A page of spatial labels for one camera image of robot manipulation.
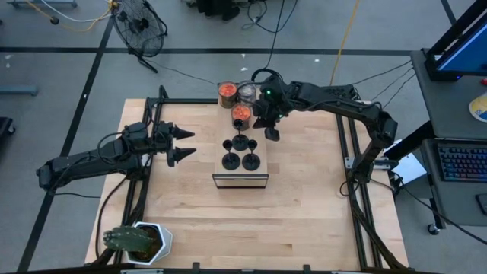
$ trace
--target black desk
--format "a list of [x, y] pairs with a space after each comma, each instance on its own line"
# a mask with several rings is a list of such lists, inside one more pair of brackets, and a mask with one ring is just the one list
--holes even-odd
[[[487, 123], [473, 118], [468, 109], [473, 99], [487, 92], [487, 87], [480, 83], [482, 77], [473, 76], [464, 76], [457, 82], [430, 81], [423, 52], [411, 52], [411, 59], [430, 120], [384, 154], [399, 160], [421, 146], [431, 187], [431, 207], [459, 225], [487, 226], [487, 216], [480, 212], [475, 200], [476, 194], [487, 193], [487, 183], [442, 181], [430, 142], [435, 138], [487, 140]], [[434, 224], [438, 229], [445, 228], [436, 215]]]
[[473, 99], [487, 92], [487, 87], [480, 83], [482, 77], [464, 76], [457, 82], [431, 81], [423, 52], [411, 52], [411, 60], [430, 120], [385, 155], [399, 160], [417, 149], [425, 139], [487, 140], [487, 123], [473, 118], [468, 109]]
[[422, 143], [421, 153], [433, 183], [431, 190], [439, 212], [459, 225], [487, 226], [487, 215], [482, 213], [475, 198], [477, 194], [487, 193], [487, 183], [443, 181], [436, 166], [436, 148], [432, 139]]

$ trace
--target jar with red contents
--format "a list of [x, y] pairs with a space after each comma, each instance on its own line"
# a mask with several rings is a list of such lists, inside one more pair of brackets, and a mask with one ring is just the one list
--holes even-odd
[[218, 95], [222, 107], [232, 108], [237, 102], [237, 85], [230, 81], [220, 83], [218, 86]]
[[231, 109], [231, 122], [235, 129], [238, 129], [234, 125], [236, 119], [242, 120], [241, 131], [247, 130], [250, 127], [250, 107], [245, 104], [238, 103], [235, 104]]

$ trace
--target wooden tabletop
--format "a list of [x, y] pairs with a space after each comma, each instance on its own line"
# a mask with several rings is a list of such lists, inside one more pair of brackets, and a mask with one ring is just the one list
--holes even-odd
[[[144, 102], [126, 101], [120, 129], [141, 120]], [[310, 264], [312, 270], [359, 270], [349, 201], [339, 195], [345, 174], [335, 115], [291, 113], [277, 126], [281, 140], [266, 143], [267, 187], [218, 190], [212, 180], [215, 146], [221, 145], [215, 144], [217, 107], [163, 105], [162, 120], [196, 134], [176, 145], [198, 150], [174, 168], [167, 166], [166, 155], [154, 158], [144, 221], [165, 226], [174, 239], [171, 254], [153, 267], [191, 268], [193, 262], [200, 262], [205, 269], [285, 270]], [[346, 119], [344, 124], [350, 138]], [[370, 139], [365, 127], [356, 124], [363, 150]], [[372, 177], [388, 183], [383, 171], [375, 171]], [[122, 178], [107, 176], [101, 202]], [[102, 232], [120, 225], [128, 185], [107, 203]], [[407, 265], [390, 190], [375, 183], [369, 183], [368, 189], [377, 233]], [[86, 262], [95, 259], [95, 228]], [[368, 255], [369, 243], [364, 237]], [[368, 262], [373, 265], [371, 256]]]

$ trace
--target metal bracket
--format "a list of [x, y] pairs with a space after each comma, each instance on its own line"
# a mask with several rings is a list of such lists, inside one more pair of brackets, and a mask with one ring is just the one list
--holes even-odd
[[[345, 168], [352, 169], [355, 157], [345, 157]], [[374, 161], [375, 170], [392, 170], [398, 165], [397, 161], [389, 160], [387, 157], [379, 157]]]

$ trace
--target succulent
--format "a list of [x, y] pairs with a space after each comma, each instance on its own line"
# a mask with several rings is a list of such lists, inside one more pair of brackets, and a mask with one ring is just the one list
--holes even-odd
[[103, 242], [112, 250], [147, 253], [154, 241], [146, 231], [131, 226], [120, 226], [103, 234]]

